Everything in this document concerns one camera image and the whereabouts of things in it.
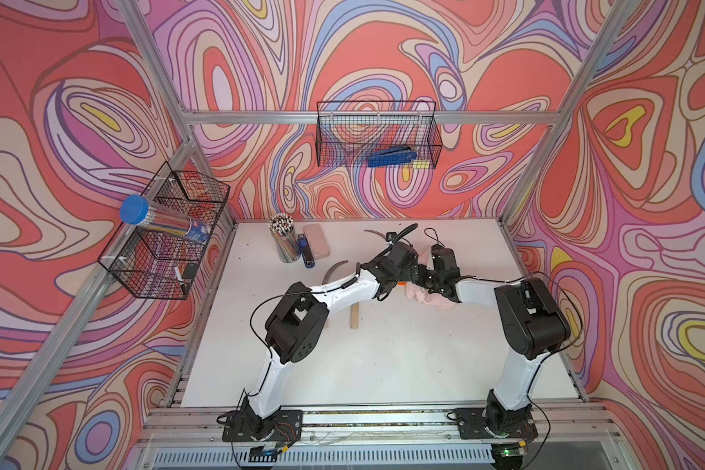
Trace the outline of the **orange handled sickle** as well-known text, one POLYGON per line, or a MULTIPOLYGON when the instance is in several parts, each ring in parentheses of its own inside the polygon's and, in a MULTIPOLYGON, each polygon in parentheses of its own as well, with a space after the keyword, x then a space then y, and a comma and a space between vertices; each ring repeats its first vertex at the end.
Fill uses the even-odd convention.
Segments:
POLYGON ((387 236, 386 236, 384 233, 380 232, 380 231, 373 230, 373 229, 364 229, 363 232, 368 233, 368 234, 375 235, 375 236, 381 238, 382 240, 384 240, 385 242, 387 241, 387 236))

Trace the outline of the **pink terry rag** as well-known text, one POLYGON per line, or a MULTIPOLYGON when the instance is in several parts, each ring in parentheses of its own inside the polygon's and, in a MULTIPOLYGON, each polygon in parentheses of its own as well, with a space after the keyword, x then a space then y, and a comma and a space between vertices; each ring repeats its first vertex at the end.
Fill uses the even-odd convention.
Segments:
MULTIPOLYGON (((424 247, 420 250, 418 252, 418 261, 421 264, 425 264, 427 268, 432 266, 431 249, 424 247)), ((440 311, 450 311, 456 307, 456 303, 450 301, 442 295, 429 293, 427 289, 413 283, 405 284, 405 297, 430 307, 436 307, 436 309, 439 309, 440 311)))

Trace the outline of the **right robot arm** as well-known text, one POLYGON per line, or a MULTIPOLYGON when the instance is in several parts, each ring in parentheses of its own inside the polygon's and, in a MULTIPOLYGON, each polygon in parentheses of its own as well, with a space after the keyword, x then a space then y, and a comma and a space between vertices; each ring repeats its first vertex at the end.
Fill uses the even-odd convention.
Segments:
POLYGON ((417 264, 409 281, 453 303, 494 307, 509 346, 503 373, 489 391, 484 420, 487 429, 506 434, 531 417, 531 392, 542 365, 571 337, 569 321, 542 280, 526 276, 493 280, 460 272, 454 251, 432 247, 432 266, 417 264))

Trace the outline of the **blue tool in basket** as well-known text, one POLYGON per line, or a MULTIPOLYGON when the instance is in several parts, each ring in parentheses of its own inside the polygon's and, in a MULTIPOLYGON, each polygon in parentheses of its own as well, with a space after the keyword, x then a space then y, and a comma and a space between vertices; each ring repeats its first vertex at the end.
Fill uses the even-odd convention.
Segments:
POLYGON ((401 166, 417 158, 417 152, 409 146, 396 146, 372 153, 367 157, 368 168, 382 168, 382 166, 401 166))

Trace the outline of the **aluminium front rail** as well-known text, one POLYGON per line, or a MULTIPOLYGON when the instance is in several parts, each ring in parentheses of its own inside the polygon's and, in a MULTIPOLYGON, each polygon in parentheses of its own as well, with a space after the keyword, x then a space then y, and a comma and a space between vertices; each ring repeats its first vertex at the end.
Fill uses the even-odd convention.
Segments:
POLYGON ((636 469, 604 405, 542 401, 505 437, 481 403, 291 405, 253 438, 214 407, 154 411, 133 469, 636 469))

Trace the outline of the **blue capped pencil tube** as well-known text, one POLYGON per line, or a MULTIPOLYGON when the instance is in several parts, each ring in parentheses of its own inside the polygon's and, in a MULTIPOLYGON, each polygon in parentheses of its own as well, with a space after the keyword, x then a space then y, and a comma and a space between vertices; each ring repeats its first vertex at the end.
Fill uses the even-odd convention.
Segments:
POLYGON ((131 195, 123 201, 119 218, 129 225, 168 233, 201 245, 207 244, 211 234, 211 229, 200 219, 150 202, 139 195, 131 195))

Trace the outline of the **wooden handled sickle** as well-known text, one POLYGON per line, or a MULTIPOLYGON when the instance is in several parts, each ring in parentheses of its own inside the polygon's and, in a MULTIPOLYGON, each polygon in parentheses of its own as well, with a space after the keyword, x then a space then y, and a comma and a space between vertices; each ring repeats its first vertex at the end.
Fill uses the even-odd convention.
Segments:
POLYGON ((351 306, 351 313, 350 313, 350 329, 359 329, 360 328, 360 305, 359 304, 353 304, 351 306))
POLYGON ((347 263, 348 263, 347 260, 341 260, 340 262, 335 262, 335 264, 332 264, 332 266, 330 266, 330 268, 328 268, 326 270, 325 274, 323 275, 322 283, 328 284, 332 280, 332 276, 335 273, 335 271, 347 263))

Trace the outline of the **pink eraser block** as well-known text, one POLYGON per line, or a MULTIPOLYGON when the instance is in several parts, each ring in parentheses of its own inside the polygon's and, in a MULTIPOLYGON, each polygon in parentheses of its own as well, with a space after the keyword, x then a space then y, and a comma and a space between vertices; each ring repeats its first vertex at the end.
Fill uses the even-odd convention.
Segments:
POLYGON ((320 223, 307 224, 304 227, 304 235, 315 260, 323 260, 330 256, 330 247, 320 223))

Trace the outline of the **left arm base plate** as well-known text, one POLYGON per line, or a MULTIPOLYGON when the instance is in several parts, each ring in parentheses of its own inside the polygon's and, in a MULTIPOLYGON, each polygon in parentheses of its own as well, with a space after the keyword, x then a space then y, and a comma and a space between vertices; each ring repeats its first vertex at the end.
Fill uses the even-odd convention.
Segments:
POLYGON ((301 409, 279 409, 260 418, 250 409, 232 410, 217 417, 226 443, 275 442, 293 444, 302 436, 304 413, 301 409))

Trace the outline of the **pencil cup on table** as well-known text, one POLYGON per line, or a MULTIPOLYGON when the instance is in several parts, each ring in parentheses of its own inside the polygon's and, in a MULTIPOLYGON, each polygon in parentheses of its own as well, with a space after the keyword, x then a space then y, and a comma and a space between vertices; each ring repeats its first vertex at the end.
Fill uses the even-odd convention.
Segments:
POLYGON ((279 213, 270 218, 268 223, 280 260, 291 264, 301 258, 301 249, 295 231, 295 223, 287 213, 279 213))

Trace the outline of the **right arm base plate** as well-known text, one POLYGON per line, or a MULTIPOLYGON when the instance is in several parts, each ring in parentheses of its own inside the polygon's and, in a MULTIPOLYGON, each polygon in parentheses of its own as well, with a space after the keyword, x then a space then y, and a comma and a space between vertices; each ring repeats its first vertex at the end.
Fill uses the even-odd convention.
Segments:
POLYGON ((462 440, 515 440, 532 442, 539 433, 532 407, 505 411, 500 407, 460 407, 446 413, 462 440))

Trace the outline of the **blue black stapler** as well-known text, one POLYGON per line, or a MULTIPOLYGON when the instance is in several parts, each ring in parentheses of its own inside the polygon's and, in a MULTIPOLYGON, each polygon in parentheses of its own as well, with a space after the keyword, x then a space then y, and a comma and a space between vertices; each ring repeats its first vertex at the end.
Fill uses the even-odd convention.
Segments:
POLYGON ((311 245, 305 234, 298 235, 298 245, 301 251, 301 256, 306 268, 315 267, 315 258, 313 257, 313 251, 311 250, 311 245))

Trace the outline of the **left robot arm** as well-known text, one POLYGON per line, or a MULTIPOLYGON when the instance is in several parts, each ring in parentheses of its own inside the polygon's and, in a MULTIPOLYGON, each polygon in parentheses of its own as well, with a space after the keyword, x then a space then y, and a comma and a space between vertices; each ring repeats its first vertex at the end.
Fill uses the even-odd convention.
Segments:
POLYGON ((328 284, 309 287, 292 284, 276 299, 278 304, 264 323, 268 355, 254 391, 240 407, 258 420, 272 417, 283 403, 283 389, 295 363, 316 348, 329 317, 355 304, 382 302, 401 282, 418 273, 418 254, 409 244, 397 242, 353 274, 328 284))

